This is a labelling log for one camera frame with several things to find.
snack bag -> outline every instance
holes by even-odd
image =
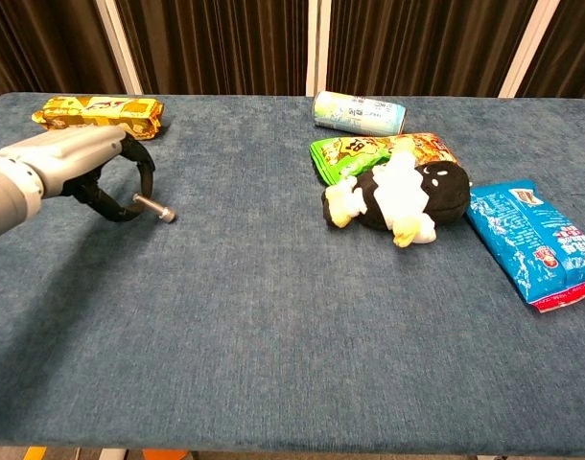
[[[545,312],[585,297],[585,235],[530,180],[472,187],[467,215],[525,301]]]
[[[60,96],[33,114],[46,129],[109,126],[123,128],[135,139],[152,139],[160,129],[163,103],[150,98]]]
[[[418,165],[440,160],[458,163],[452,152],[432,133],[324,139],[313,142],[310,153],[322,180],[327,185],[334,185],[349,175],[359,175],[388,161],[395,140],[402,137],[414,141]]]

plush toy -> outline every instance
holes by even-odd
[[[469,177],[451,161],[416,167],[413,152],[411,139],[398,140],[384,165],[327,187],[322,194],[327,223],[343,228],[356,219],[367,227],[391,231],[399,247],[433,242],[436,225],[465,214]]]

yellow snack package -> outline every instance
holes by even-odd
[[[164,104],[150,98],[58,96],[33,114],[46,129],[110,126],[123,128],[138,140],[152,139],[160,129]]]

orange object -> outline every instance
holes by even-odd
[[[45,455],[47,448],[28,448],[24,455],[24,460],[41,460]]]
[[[169,450],[162,448],[144,448],[145,460],[181,460],[190,450]]]

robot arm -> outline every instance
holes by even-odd
[[[137,217],[143,204],[120,206],[98,186],[101,169],[119,154],[137,164],[141,193],[152,196],[150,154],[117,126],[52,130],[0,149],[0,236],[54,196],[74,196],[109,220]]]

